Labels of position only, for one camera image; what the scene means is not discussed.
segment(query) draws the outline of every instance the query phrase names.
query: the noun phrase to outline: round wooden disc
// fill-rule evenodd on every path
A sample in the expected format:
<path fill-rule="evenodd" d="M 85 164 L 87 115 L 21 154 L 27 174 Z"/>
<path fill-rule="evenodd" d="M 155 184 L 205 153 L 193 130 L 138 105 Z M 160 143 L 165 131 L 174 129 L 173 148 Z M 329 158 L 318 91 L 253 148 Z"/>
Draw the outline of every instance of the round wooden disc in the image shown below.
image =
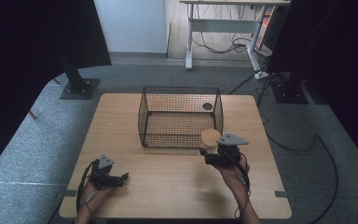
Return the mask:
<path fill-rule="evenodd" d="M 221 136 L 220 132 L 215 129 L 206 129 L 201 133 L 201 141 L 208 147 L 217 146 L 216 140 Z"/>

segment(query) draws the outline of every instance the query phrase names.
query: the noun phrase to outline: black cable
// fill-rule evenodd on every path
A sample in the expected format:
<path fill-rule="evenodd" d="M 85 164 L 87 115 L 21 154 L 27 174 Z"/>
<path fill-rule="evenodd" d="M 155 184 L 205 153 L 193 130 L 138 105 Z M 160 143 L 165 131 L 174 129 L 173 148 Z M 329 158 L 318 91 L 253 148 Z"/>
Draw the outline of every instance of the black cable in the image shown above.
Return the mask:
<path fill-rule="evenodd" d="M 76 195 L 76 211 L 79 211 L 80 208 L 80 199 L 81 199 L 81 195 L 83 194 L 83 188 L 84 188 L 84 183 L 86 182 L 86 176 L 87 173 L 89 172 L 90 167 L 97 162 L 98 160 L 92 161 L 89 166 L 86 168 L 86 170 L 83 173 L 83 176 L 81 177 L 81 181 L 79 184 L 79 187 L 77 189 L 77 195 Z"/>
<path fill-rule="evenodd" d="M 217 7 L 220 7 L 220 18 L 219 19 L 222 19 L 222 17 L 223 17 L 223 13 L 222 13 L 222 11 L 223 11 L 223 6 L 222 5 L 219 5 L 219 6 L 215 6 L 214 7 L 214 14 L 216 15 L 216 19 L 217 19 Z"/>
<path fill-rule="evenodd" d="M 251 190 L 251 186 L 250 186 L 250 181 L 249 181 L 249 176 L 248 176 L 248 174 L 246 174 L 246 171 L 243 169 L 243 167 L 238 163 L 238 162 L 236 162 L 234 159 L 232 159 L 229 155 L 228 155 L 228 153 L 226 153 L 225 151 L 222 151 L 222 153 L 229 159 L 229 160 L 231 160 L 231 162 L 240 170 L 240 172 L 241 172 L 241 174 L 242 174 L 242 178 L 243 178 L 243 180 L 246 182 L 246 187 L 247 187 L 247 190 L 248 190 L 248 192 Z M 242 153 L 241 153 L 241 155 L 245 158 L 245 160 L 246 160 L 246 168 L 247 168 L 247 166 L 248 166 L 248 160 L 246 159 L 246 157 L 245 157 L 245 155 L 243 155 Z"/>
<path fill-rule="evenodd" d="M 242 12 L 241 12 L 241 6 L 238 6 L 238 19 L 239 20 L 242 20 L 244 11 L 245 11 L 245 6 L 242 6 Z"/>
<path fill-rule="evenodd" d="M 213 49 L 213 48 L 207 46 L 207 44 L 206 44 L 206 42 L 205 42 L 205 39 L 204 39 L 204 37 L 203 37 L 203 32 L 200 32 L 200 34 L 201 34 L 201 39 L 202 39 L 203 45 L 200 44 L 200 43 L 198 43 L 198 42 L 196 42 L 196 41 L 194 40 L 194 38 L 192 39 L 193 42 L 194 42 L 196 45 L 200 46 L 200 47 L 206 48 L 206 49 L 207 49 L 208 51 L 210 51 L 211 53 L 219 53 L 219 54 L 221 54 L 221 53 L 227 53 L 227 52 L 230 52 L 230 51 L 235 50 L 235 49 L 238 49 L 238 48 L 244 48 L 244 47 L 246 47 L 246 45 L 243 45 L 243 44 L 235 44 L 235 45 L 231 45 L 231 46 L 228 47 L 228 49 L 226 49 L 226 50 Z"/>
<path fill-rule="evenodd" d="M 261 97 L 263 96 L 263 93 L 264 93 L 264 90 L 267 88 L 267 81 L 269 80 L 269 76 L 266 78 L 266 80 L 264 81 L 264 84 L 263 84 L 263 88 L 262 88 L 262 91 L 260 94 L 258 94 L 258 99 L 257 99 L 257 107 L 260 106 L 261 104 Z"/>
<path fill-rule="evenodd" d="M 239 43 L 235 43 L 236 41 L 239 41 L 239 40 L 247 40 L 247 41 L 249 41 L 249 42 L 252 42 L 250 39 L 245 39 L 245 38 L 243 38 L 243 37 L 241 37 L 241 38 L 235 38 L 234 39 L 234 37 L 235 37 L 235 35 L 236 35 L 237 33 L 235 33 L 234 34 L 234 36 L 232 36 L 231 37 L 231 46 L 234 46 L 235 47 L 235 52 L 237 52 L 237 53 L 241 53 L 241 52 L 244 52 L 244 51 L 246 51 L 246 49 L 247 49 L 247 45 L 245 45 L 245 44 L 239 44 Z"/>
<path fill-rule="evenodd" d="M 336 184 L 335 184 L 334 194 L 332 196 L 332 199 L 331 199 L 330 203 L 327 205 L 327 207 L 324 209 L 324 211 L 317 218 L 315 218 L 315 220 L 310 222 L 310 224 L 318 222 L 322 217 L 324 217 L 324 215 L 327 214 L 327 212 L 330 210 L 331 206 L 333 205 L 334 201 L 336 200 L 337 193 L 338 193 L 338 186 L 339 186 L 339 176 L 338 176 L 337 164 L 336 164 L 336 161 L 334 160 L 333 155 L 331 154 L 330 150 L 328 149 L 327 145 L 324 143 L 324 140 L 322 140 L 322 138 L 319 135 L 315 134 L 314 137 L 313 137 L 312 144 L 309 147 L 307 147 L 305 149 L 295 149 L 295 148 L 290 148 L 290 147 L 283 146 L 282 144 L 278 143 L 276 140 L 274 140 L 268 134 L 267 134 L 267 137 L 268 137 L 268 139 L 270 139 L 273 143 L 275 143 L 279 147 L 281 147 L 281 148 L 283 148 L 285 150 L 288 150 L 288 151 L 292 151 L 292 152 L 306 152 L 306 151 L 309 151 L 311 148 L 313 148 L 313 146 L 315 145 L 317 139 L 319 139 L 319 141 L 324 146 L 324 149 L 326 150 L 327 155 L 329 156 L 329 159 L 332 162 L 333 167 L 334 167 L 334 173 L 335 173 L 335 177 L 336 177 Z"/>
<path fill-rule="evenodd" d="M 269 118 L 267 118 L 266 116 L 264 116 L 262 114 L 260 114 L 260 117 L 267 120 L 265 123 L 263 123 L 263 125 L 266 126 L 269 123 Z"/>
<path fill-rule="evenodd" d="M 199 16 L 199 19 L 200 19 L 200 9 L 199 9 L 199 4 L 196 4 L 196 10 L 197 10 L 197 15 Z"/>
<path fill-rule="evenodd" d="M 231 95 L 231 93 L 233 93 L 237 88 L 239 88 L 241 85 L 243 85 L 245 82 L 247 82 L 249 79 L 251 79 L 251 77 L 253 77 L 254 75 L 251 75 L 249 77 L 247 77 L 240 85 L 238 85 L 236 88 L 234 88 L 234 90 L 232 90 L 231 92 L 228 93 L 228 95 Z"/>
<path fill-rule="evenodd" d="M 258 61 L 262 61 L 263 64 L 267 67 L 269 64 L 270 56 L 266 56 L 257 50 L 254 50 L 254 53 L 255 53 L 255 56 L 258 58 Z"/>
<path fill-rule="evenodd" d="M 237 217 L 237 212 L 238 212 L 238 210 L 240 210 L 239 207 L 237 207 L 237 209 L 235 209 L 235 212 L 234 212 L 234 217 L 235 217 L 236 219 L 240 219 L 240 218 L 241 218 L 241 217 Z"/>
<path fill-rule="evenodd" d="M 202 18 L 204 18 L 205 17 L 205 13 L 206 13 L 206 11 L 208 10 L 208 8 L 210 7 L 211 5 L 208 5 L 206 8 L 205 8 L 205 10 L 204 10 L 204 14 L 202 15 Z"/>
<path fill-rule="evenodd" d="M 226 6 L 227 6 L 229 18 L 232 20 L 231 5 L 226 5 Z"/>
<path fill-rule="evenodd" d="M 256 92 L 258 95 L 269 95 L 269 91 L 264 90 L 263 88 L 255 88 L 255 92 Z"/>

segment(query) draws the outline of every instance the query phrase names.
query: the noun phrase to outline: wrist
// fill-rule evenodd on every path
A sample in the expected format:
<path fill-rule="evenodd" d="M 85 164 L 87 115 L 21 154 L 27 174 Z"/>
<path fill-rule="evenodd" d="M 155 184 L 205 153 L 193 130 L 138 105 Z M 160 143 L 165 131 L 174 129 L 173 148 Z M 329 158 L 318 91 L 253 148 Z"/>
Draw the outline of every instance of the wrist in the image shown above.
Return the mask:
<path fill-rule="evenodd" d="M 249 200 L 248 189 L 240 181 L 236 182 L 234 185 L 228 187 L 232 194 L 234 195 L 235 200 L 237 201 L 238 207 L 244 207 Z"/>
<path fill-rule="evenodd" d="M 92 213 L 89 211 L 86 205 L 81 206 L 77 213 L 75 224 L 89 223 L 91 215 Z"/>

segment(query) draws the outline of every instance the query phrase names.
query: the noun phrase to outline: black wire basket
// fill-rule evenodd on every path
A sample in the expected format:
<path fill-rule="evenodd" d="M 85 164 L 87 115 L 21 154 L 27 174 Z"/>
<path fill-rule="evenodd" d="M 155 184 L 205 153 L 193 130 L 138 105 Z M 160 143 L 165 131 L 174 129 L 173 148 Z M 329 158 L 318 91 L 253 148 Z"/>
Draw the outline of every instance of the black wire basket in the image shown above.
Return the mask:
<path fill-rule="evenodd" d="M 200 147 L 206 129 L 223 132 L 218 88 L 144 87 L 139 107 L 143 147 Z"/>

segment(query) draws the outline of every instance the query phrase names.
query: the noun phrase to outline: gray carpet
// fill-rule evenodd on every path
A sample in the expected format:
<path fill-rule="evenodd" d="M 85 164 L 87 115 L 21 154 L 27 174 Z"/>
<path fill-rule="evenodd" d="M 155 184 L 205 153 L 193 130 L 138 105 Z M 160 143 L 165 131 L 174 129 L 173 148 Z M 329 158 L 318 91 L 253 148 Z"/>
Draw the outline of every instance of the gray carpet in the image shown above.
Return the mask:
<path fill-rule="evenodd" d="M 92 116 L 102 94 L 141 92 L 143 86 L 219 87 L 229 94 L 251 68 L 177 65 L 116 64 L 79 70 L 82 77 L 97 77 L 100 84 L 91 100 L 60 100 L 65 75 L 50 82 L 29 116 L 0 157 L 0 223 L 47 223 L 59 205 L 82 148 Z M 251 94 L 263 80 L 250 78 L 232 94 Z M 282 105 L 270 88 L 259 107 L 266 132 L 279 143 L 306 149 L 318 134 L 332 154 L 339 176 L 337 197 L 318 223 L 358 223 L 358 150 L 328 105 Z M 335 169 L 324 145 L 316 140 L 306 152 L 295 153 L 270 141 L 293 216 L 263 223 L 310 223 L 331 202 L 336 188 Z M 52 223 L 72 220 L 53 217 Z"/>

